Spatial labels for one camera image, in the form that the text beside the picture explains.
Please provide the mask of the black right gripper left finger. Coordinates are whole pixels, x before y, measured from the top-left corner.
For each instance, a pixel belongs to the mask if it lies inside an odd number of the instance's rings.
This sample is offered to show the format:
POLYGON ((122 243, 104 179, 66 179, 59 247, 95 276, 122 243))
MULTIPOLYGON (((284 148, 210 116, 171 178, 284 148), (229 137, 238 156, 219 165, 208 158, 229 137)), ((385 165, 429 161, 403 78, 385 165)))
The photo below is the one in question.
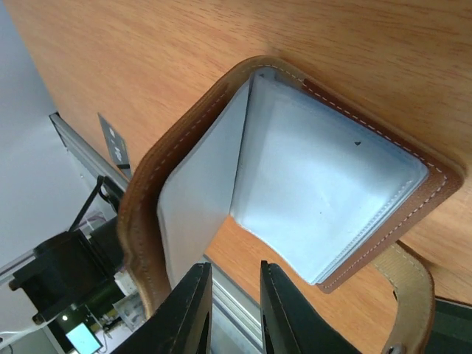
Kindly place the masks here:
POLYGON ((157 311, 115 353, 209 353, 212 266, 196 263, 157 311))

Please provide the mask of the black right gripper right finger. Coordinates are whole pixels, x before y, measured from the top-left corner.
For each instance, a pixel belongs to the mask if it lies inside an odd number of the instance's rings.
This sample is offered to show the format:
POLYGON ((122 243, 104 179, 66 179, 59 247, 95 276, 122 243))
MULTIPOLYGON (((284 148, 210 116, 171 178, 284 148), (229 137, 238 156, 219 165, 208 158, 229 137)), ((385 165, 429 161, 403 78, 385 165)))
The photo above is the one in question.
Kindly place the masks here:
POLYGON ((358 353, 311 306, 276 263, 260 264, 264 353, 358 353))

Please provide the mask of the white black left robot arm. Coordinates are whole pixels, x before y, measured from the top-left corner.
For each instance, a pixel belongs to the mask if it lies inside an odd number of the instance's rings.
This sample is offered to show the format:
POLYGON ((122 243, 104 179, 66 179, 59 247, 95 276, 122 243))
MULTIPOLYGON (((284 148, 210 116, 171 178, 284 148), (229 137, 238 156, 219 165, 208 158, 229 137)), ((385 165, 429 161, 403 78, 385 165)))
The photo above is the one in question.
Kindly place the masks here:
POLYGON ((10 290, 22 290, 32 301, 36 308, 34 324, 45 324, 68 306, 84 303, 124 265, 117 218, 103 223, 89 237, 80 229, 80 222, 96 196, 117 211, 123 194, 109 177, 98 176, 69 229, 35 247, 34 260, 13 273, 10 290))

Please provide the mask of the brown leather card holder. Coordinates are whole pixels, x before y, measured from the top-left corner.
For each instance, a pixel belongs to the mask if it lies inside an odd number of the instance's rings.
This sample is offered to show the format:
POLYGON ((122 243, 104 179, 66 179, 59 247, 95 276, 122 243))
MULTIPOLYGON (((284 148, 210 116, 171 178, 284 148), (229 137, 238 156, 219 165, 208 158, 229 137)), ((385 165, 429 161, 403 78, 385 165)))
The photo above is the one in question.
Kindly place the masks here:
POLYGON ((331 293, 367 264, 397 301, 385 353, 423 353, 436 299, 400 237, 464 171, 295 66, 230 69, 145 154, 117 233, 147 320, 232 218, 310 285, 331 293))

